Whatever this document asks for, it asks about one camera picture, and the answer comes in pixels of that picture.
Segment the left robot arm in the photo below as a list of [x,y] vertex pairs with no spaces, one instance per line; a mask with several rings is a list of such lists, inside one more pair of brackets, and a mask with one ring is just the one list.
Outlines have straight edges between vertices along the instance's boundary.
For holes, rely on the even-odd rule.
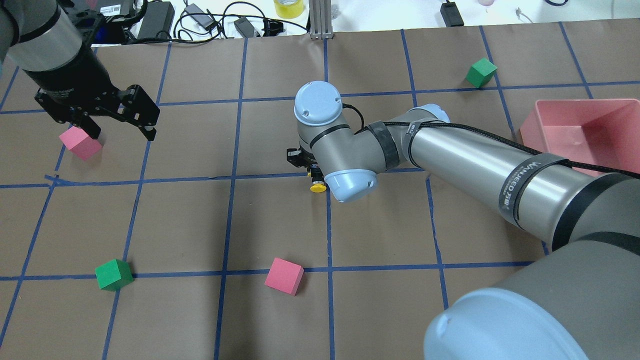
[[137,84],[118,89],[91,45],[106,23],[102,13],[67,0],[3,0],[1,59],[9,58],[38,85],[35,101],[57,123],[98,139],[93,116],[156,137],[160,109]]

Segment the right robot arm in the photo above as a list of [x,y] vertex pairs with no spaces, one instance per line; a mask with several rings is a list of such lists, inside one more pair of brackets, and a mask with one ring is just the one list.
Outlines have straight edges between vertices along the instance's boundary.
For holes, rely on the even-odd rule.
[[637,360],[639,175],[579,164],[413,107],[359,132],[324,80],[297,91],[297,167],[317,166],[341,203],[404,163],[425,170],[542,240],[550,253],[461,296],[428,325],[426,360]]

